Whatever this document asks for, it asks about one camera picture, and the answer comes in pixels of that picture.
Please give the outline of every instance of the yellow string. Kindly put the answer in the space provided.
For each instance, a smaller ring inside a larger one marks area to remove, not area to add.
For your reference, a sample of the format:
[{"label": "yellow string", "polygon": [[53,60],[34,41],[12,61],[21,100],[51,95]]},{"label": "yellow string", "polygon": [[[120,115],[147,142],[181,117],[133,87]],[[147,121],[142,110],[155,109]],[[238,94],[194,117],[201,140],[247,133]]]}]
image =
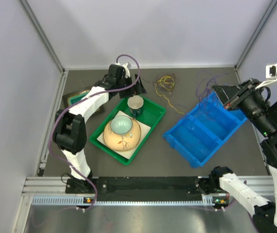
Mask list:
[{"label": "yellow string", "polygon": [[171,76],[168,76],[168,75],[161,77],[161,79],[159,79],[159,80],[156,82],[156,85],[155,85],[156,93],[157,93],[157,95],[159,95],[160,97],[163,96],[163,97],[168,101],[170,107],[174,108],[174,109],[176,110],[176,112],[185,115],[185,113],[182,113],[182,112],[178,111],[178,110],[170,103],[170,100],[166,97],[166,95],[164,95],[164,94],[161,95],[161,94],[158,93],[157,84],[161,85],[161,86],[162,86],[165,90],[167,90],[167,91],[173,91],[173,88],[174,88],[174,85],[175,85],[174,79],[173,79]]}]

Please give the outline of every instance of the green container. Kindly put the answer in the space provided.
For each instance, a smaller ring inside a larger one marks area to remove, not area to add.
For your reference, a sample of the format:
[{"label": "green container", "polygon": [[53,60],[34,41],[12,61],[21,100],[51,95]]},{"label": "green container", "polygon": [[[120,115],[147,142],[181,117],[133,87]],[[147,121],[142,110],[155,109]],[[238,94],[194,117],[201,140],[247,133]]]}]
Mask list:
[{"label": "green container", "polygon": [[154,130],[156,125],[160,122],[163,115],[166,113],[166,109],[164,107],[161,107],[160,105],[144,98],[144,105],[143,105],[143,114],[138,116],[136,120],[140,121],[141,123],[148,125],[150,128],[150,131],[147,133],[143,141],[139,144],[138,148],[133,153],[132,157],[130,159],[126,159],[122,157],[121,155],[114,152],[112,149],[108,148],[106,145],[103,145],[101,142],[97,140],[97,138],[101,135],[101,133],[104,131],[104,128],[106,124],[112,120],[115,115],[122,111],[126,113],[128,116],[132,116],[130,113],[130,109],[128,107],[128,98],[125,98],[120,101],[120,103],[114,108],[114,110],[109,114],[109,116],[103,121],[103,123],[96,129],[96,131],[91,135],[90,142],[92,142],[95,146],[101,148],[106,153],[113,156],[115,159],[117,159],[119,162],[121,162],[123,165],[128,165],[130,162],[134,159],[135,155],[139,151],[139,149],[142,147],[146,139],[149,137],[151,132]]}]

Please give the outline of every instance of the blue plastic crate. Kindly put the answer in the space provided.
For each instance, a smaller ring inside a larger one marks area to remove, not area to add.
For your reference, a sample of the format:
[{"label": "blue plastic crate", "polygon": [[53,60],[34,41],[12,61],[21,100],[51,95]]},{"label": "blue plastic crate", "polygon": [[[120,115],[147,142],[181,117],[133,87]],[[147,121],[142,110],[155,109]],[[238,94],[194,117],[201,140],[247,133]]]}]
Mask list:
[{"label": "blue plastic crate", "polygon": [[163,137],[196,168],[203,166],[246,120],[240,110],[225,110],[213,92]]}]

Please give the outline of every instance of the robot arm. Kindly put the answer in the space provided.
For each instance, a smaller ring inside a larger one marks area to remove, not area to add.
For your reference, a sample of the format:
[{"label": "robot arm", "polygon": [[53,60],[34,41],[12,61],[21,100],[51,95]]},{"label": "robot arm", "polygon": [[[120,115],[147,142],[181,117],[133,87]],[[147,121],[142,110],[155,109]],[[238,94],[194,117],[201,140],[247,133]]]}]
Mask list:
[{"label": "robot arm", "polygon": [[[277,75],[275,70],[269,72],[272,76]],[[277,102],[270,106],[270,89],[266,85],[250,79],[237,86],[216,85],[213,89],[225,109],[240,109],[265,137],[260,145],[273,177],[276,203],[250,190],[227,167],[216,167],[209,175],[209,181],[214,189],[229,192],[247,209],[260,233],[277,233]],[[264,89],[267,90],[267,99],[261,95]]]},{"label": "robot arm", "polygon": [[[131,97],[141,93],[146,93],[140,78],[131,88],[120,92],[105,92],[124,88],[132,84],[129,71],[130,65],[114,64],[109,67],[108,74],[92,87],[90,92],[82,99],[81,103],[73,106],[63,115],[59,124],[53,133],[53,141],[58,145],[70,163],[72,179],[84,180],[84,177],[92,176],[91,169],[87,164],[84,147],[87,142],[85,124],[90,116],[96,110],[112,97],[119,93],[120,98]],[[63,110],[56,113],[56,119],[59,118]]]}]

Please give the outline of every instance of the reflective metal surface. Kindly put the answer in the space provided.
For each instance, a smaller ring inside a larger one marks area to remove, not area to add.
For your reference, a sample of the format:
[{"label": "reflective metal surface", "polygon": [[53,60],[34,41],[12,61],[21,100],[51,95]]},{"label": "reflective metal surface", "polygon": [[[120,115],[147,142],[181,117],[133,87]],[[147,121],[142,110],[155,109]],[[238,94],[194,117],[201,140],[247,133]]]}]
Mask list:
[{"label": "reflective metal surface", "polygon": [[63,208],[32,206],[24,233],[256,233],[238,203],[217,213],[180,206],[96,206],[84,214]]}]

